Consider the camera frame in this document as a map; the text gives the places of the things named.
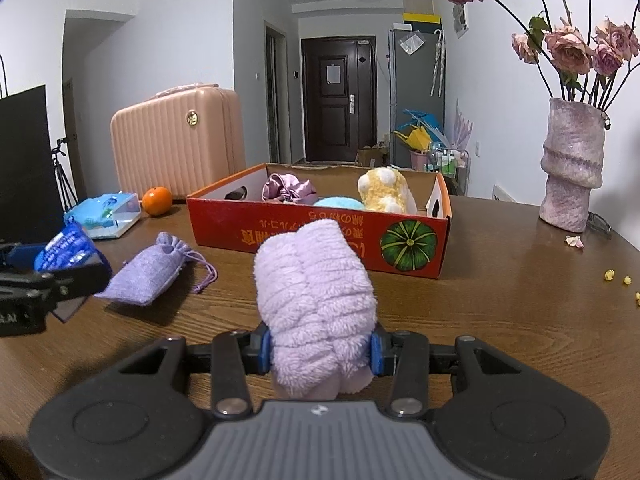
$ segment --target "paper note on door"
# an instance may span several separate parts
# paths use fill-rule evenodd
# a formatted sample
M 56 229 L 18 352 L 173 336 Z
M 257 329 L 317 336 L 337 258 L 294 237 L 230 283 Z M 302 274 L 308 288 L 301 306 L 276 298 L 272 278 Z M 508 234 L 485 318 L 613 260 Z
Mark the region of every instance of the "paper note on door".
M 326 82 L 329 85 L 341 83 L 339 65 L 328 65 L 326 67 Z

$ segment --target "purple satin fabric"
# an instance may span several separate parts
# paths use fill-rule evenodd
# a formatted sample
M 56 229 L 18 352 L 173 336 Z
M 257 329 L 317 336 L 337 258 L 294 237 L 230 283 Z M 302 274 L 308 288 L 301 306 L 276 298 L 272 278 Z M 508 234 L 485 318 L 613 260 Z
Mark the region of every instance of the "purple satin fabric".
M 262 188 L 262 200 L 293 202 L 295 204 L 313 205 L 319 197 L 316 189 L 309 180 L 300 182 L 292 174 L 272 173 Z

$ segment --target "suitcase handle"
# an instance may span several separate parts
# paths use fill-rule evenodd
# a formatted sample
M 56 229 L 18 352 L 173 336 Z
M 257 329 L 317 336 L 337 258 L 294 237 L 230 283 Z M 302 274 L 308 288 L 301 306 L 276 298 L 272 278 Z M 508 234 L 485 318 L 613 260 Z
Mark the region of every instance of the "suitcase handle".
M 173 88 L 169 88 L 168 90 L 164 90 L 162 92 L 158 92 L 156 95 L 154 95 L 151 99 L 149 99 L 149 101 L 153 100 L 153 99 L 158 99 L 160 97 L 166 97 L 167 95 L 172 95 L 172 94 L 177 94 L 178 92 L 184 92 L 186 90 L 193 90 L 195 88 L 219 88 L 220 85 L 213 83 L 194 83 L 194 84 L 190 84 L 190 85 L 183 85 L 183 86 L 175 86 Z

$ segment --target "blue plush ball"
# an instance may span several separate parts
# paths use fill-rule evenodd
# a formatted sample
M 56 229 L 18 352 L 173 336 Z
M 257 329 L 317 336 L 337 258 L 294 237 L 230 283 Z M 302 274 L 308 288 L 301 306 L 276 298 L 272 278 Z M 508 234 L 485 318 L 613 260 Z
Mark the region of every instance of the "blue plush ball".
M 314 205 L 318 207 L 337 207 L 340 209 L 364 211 L 364 204 L 362 202 L 347 196 L 330 196 L 328 198 L 318 200 Z

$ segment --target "tripod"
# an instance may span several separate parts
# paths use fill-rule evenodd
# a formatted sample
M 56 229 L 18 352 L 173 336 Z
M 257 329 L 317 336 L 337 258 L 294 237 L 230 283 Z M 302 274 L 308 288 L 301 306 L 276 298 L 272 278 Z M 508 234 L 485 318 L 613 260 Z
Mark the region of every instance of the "tripod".
M 69 183 L 69 179 L 66 177 L 65 168 L 62 167 L 62 164 L 60 164 L 60 160 L 58 159 L 58 155 L 66 156 L 66 153 L 61 149 L 62 144 L 66 144 L 66 137 L 56 141 L 56 147 L 51 149 L 51 155 L 53 156 L 53 167 L 56 172 L 58 185 L 60 186 L 62 207 L 65 210 L 65 213 L 68 213 L 69 210 L 78 203 L 78 198 Z

